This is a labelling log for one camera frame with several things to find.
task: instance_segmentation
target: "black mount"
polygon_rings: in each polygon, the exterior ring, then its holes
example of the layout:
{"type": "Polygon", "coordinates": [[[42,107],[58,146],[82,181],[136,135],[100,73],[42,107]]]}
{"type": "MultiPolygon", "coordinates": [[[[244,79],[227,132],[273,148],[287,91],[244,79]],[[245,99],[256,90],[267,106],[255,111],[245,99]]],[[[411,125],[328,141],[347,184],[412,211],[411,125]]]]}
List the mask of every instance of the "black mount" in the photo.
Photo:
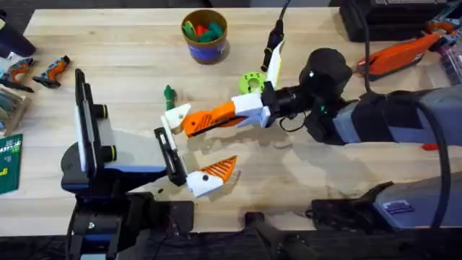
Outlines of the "black mount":
{"type": "Polygon", "coordinates": [[[192,201],[154,201],[149,192],[109,200],[77,198],[70,223],[74,232],[70,259],[79,260],[83,254],[106,254],[106,259],[115,259],[118,252],[134,246],[145,229],[169,230],[172,235],[189,233],[193,207],[192,201]]]}
{"type": "Polygon", "coordinates": [[[261,242],[268,259],[322,260],[301,236],[280,231],[265,222],[261,212],[245,213],[245,228],[252,230],[261,242]]]}
{"type": "Polygon", "coordinates": [[[315,199],[305,214],[317,230],[392,233],[393,228],[373,206],[376,196],[391,185],[391,181],[379,184],[358,199],[315,199]]]}
{"type": "Polygon", "coordinates": [[[140,231],[169,230],[173,235],[193,229],[192,201],[155,201],[151,193],[126,193],[165,176],[108,171],[98,178],[87,177],[80,168],[77,143],[61,159],[63,189],[76,194],[76,205],[69,223],[70,259],[83,254],[117,253],[134,246],[140,231]]]}

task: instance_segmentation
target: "wooden tabletop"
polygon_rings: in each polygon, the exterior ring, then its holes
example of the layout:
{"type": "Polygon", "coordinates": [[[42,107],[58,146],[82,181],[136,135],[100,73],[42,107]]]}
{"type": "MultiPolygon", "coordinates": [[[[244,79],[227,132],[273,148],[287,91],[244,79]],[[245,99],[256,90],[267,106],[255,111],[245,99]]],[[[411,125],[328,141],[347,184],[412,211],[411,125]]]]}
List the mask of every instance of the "wooden tabletop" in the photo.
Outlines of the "wooden tabletop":
{"type": "MultiPolygon", "coordinates": [[[[154,138],[165,110],[169,84],[179,103],[193,111],[211,109],[238,95],[238,80],[258,71],[269,31],[280,9],[218,9],[228,21],[230,52],[219,64],[197,64],[181,35],[181,20],[191,9],[37,10],[26,36],[37,46],[42,72],[68,55],[71,67],[62,87],[49,90],[27,78],[36,90],[17,132],[24,134],[19,191],[0,196],[0,235],[64,234],[74,198],[61,189],[60,160],[77,140],[74,127],[74,69],[92,85],[97,103],[108,104],[114,129],[154,138]]],[[[364,57],[364,46],[347,40],[337,8],[288,9],[286,44],[278,87],[298,83],[298,75],[316,48],[335,48],[349,65],[364,57]]],[[[392,43],[373,43],[372,50],[392,43]]],[[[431,87],[427,68],[437,56],[425,56],[415,68],[373,82],[378,92],[431,87]]],[[[364,92],[353,76],[345,98],[364,92]]],[[[439,174],[436,152],[416,144],[319,144],[305,130],[287,134],[245,127],[216,129],[187,140],[176,136],[190,168],[238,155],[231,180],[219,191],[194,199],[188,189],[166,178],[139,188],[161,200],[195,201],[195,231],[242,228],[245,212],[263,211],[278,228],[311,229],[303,212],[311,200],[360,196],[385,181],[415,181],[439,174]]],[[[462,168],[462,150],[450,149],[453,171],[462,168]]]]}

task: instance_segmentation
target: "orange tool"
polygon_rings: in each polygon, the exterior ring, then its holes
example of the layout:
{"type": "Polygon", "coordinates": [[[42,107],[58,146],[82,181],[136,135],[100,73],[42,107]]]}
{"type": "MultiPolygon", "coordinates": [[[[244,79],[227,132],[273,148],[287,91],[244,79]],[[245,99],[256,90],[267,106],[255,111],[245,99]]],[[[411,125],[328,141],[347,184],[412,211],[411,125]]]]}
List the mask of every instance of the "orange tool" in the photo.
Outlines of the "orange tool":
{"type": "Polygon", "coordinates": [[[9,87],[15,90],[24,90],[30,93],[34,93],[34,90],[30,87],[26,87],[19,83],[17,78],[20,74],[26,74],[29,72],[30,67],[34,65],[35,61],[33,58],[24,58],[14,65],[10,66],[8,70],[0,77],[0,84],[5,87],[9,87]]]}
{"type": "Polygon", "coordinates": [[[33,77],[32,79],[45,87],[60,87],[61,84],[58,82],[58,80],[56,80],[56,76],[63,73],[67,65],[70,63],[71,59],[68,56],[64,56],[48,66],[47,70],[43,72],[39,77],[33,77]]]}
{"type": "MultiPolygon", "coordinates": [[[[401,43],[370,55],[370,81],[375,81],[419,63],[425,52],[441,38],[437,33],[401,43]]],[[[359,61],[357,71],[363,73],[365,58],[359,61]]]]}
{"type": "Polygon", "coordinates": [[[235,115],[235,105],[232,101],[227,102],[212,111],[199,111],[185,117],[183,129],[187,137],[194,137],[216,127],[235,126],[245,116],[235,115]]]}

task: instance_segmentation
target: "black cable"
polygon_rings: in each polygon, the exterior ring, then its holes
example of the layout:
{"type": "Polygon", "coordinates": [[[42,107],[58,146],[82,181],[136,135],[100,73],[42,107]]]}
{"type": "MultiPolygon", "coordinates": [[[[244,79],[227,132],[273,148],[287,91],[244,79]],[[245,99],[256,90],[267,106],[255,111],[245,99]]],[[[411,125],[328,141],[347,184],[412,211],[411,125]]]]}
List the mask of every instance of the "black cable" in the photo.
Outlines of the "black cable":
{"type": "Polygon", "coordinates": [[[364,39],[365,39],[365,71],[364,71],[364,87],[367,93],[373,93],[370,89],[369,73],[370,73],[370,37],[369,37],[369,26],[367,25],[366,19],[362,10],[357,5],[356,0],[350,1],[353,8],[356,9],[359,19],[361,20],[362,26],[364,27],[364,39]]]}
{"type": "Polygon", "coordinates": [[[284,131],[287,132],[287,133],[296,132],[296,131],[302,129],[302,128],[305,126],[305,124],[304,124],[305,119],[304,119],[301,126],[295,128],[295,129],[287,130],[287,129],[282,125],[282,122],[284,122],[284,120],[286,120],[286,119],[288,119],[288,118],[289,118],[289,117],[285,116],[284,118],[281,118],[281,120],[279,120],[279,127],[281,127],[281,129],[284,130],[284,131]]]}
{"type": "Polygon", "coordinates": [[[162,241],[161,241],[161,242],[157,242],[157,241],[155,241],[154,239],[152,239],[152,241],[154,241],[154,242],[157,243],[157,244],[162,244],[163,246],[167,246],[167,247],[171,247],[171,248],[191,248],[191,247],[209,246],[209,245],[212,245],[212,244],[217,243],[217,242],[220,242],[220,241],[226,241],[226,240],[228,240],[228,239],[238,237],[239,235],[242,235],[242,234],[244,234],[244,233],[245,233],[245,230],[242,230],[242,231],[233,233],[233,234],[231,234],[231,235],[228,235],[228,236],[225,236],[225,237],[222,237],[222,238],[214,239],[213,241],[208,241],[208,242],[206,242],[206,243],[195,243],[195,244],[189,244],[189,245],[173,245],[173,244],[167,244],[167,243],[163,243],[162,241]]]}
{"type": "Polygon", "coordinates": [[[284,18],[284,14],[286,13],[286,9],[289,6],[291,0],[286,0],[286,3],[282,7],[281,14],[279,15],[279,19],[282,20],[284,18]]]}
{"type": "MultiPolygon", "coordinates": [[[[356,9],[359,19],[361,20],[362,26],[364,27],[365,34],[365,89],[367,93],[374,93],[370,89],[370,37],[369,37],[369,27],[367,25],[366,19],[362,10],[357,5],[356,0],[350,1],[352,6],[356,9]]],[[[421,112],[423,112],[425,118],[432,129],[433,135],[435,136],[435,141],[438,145],[438,154],[440,157],[440,178],[441,178],[441,189],[440,189],[440,198],[438,199],[437,209],[433,216],[432,224],[430,225],[431,230],[437,230],[440,228],[441,223],[443,222],[444,216],[448,209],[449,197],[450,197],[450,162],[448,154],[448,146],[446,144],[446,139],[441,129],[441,125],[438,123],[433,112],[423,103],[414,102],[411,100],[402,100],[407,103],[412,103],[416,105],[421,112]]]]}
{"type": "Polygon", "coordinates": [[[77,212],[77,201],[75,202],[74,209],[72,210],[71,219],[69,220],[69,226],[67,227],[66,233],[66,245],[64,246],[64,258],[65,260],[69,260],[69,246],[71,245],[71,233],[72,233],[72,226],[74,226],[74,218],[77,212]]]}
{"type": "Polygon", "coordinates": [[[441,188],[440,198],[438,199],[437,208],[433,216],[432,224],[430,225],[431,230],[437,230],[440,228],[441,223],[443,222],[444,216],[448,209],[450,197],[451,175],[448,145],[446,144],[446,138],[444,136],[443,130],[441,129],[441,126],[433,112],[421,102],[415,102],[415,105],[424,114],[425,118],[427,118],[428,124],[432,129],[433,135],[435,136],[435,140],[438,145],[438,154],[440,157],[441,188]]]}
{"type": "Polygon", "coordinates": [[[164,239],[162,239],[162,241],[157,243],[157,249],[156,249],[156,252],[154,253],[154,257],[152,257],[152,260],[155,260],[157,258],[157,255],[159,254],[160,249],[162,248],[166,240],[167,240],[167,236],[165,236],[164,239]]]}

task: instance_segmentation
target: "floor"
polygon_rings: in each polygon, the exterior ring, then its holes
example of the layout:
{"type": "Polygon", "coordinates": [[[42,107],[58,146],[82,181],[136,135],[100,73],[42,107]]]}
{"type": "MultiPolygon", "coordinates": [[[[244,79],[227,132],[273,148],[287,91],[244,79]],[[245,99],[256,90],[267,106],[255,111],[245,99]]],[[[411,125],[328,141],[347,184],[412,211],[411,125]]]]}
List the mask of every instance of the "floor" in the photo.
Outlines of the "floor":
{"type": "MultiPolygon", "coordinates": [[[[400,232],[393,235],[364,235],[337,231],[298,233],[314,252],[316,260],[426,260],[462,259],[459,249],[461,232],[445,232],[444,236],[423,235],[422,232],[400,232]],[[418,246],[425,238],[431,246],[418,246]],[[423,252],[433,247],[433,255],[423,252]]],[[[246,233],[192,234],[189,239],[166,240],[159,248],[163,234],[147,234],[149,239],[124,252],[119,260],[265,260],[266,252],[251,230],[246,233]]],[[[64,237],[1,238],[1,260],[56,260],[64,258],[64,237]]],[[[298,259],[314,260],[304,253],[298,259]]]]}

